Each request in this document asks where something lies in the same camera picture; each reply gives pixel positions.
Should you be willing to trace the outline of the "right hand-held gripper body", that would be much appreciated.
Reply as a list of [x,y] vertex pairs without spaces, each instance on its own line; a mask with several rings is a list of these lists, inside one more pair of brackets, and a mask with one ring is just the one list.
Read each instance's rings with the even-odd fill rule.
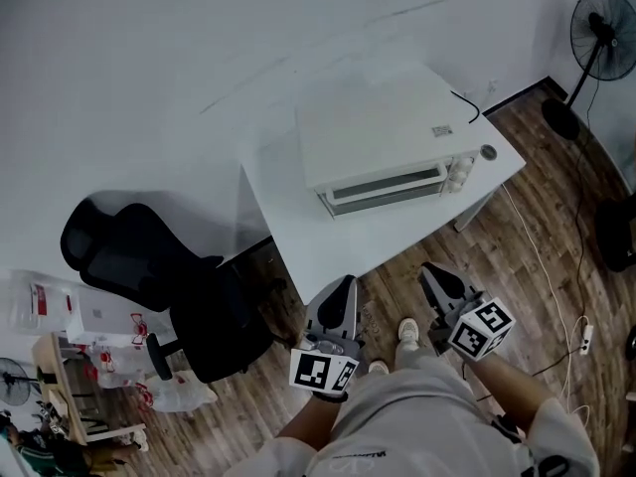
[[515,318],[499,297],[476,293],[449,303],[431,324],[428,337],[438,354],[452,348],[479,361],[494,352],[514,326]]

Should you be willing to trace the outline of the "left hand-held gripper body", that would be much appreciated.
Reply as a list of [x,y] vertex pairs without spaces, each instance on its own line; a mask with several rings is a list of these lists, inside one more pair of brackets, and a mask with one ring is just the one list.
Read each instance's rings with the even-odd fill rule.
[[305,332],[291,350],[289,384],[327,396],[341,396],[360,360],[362,342]]

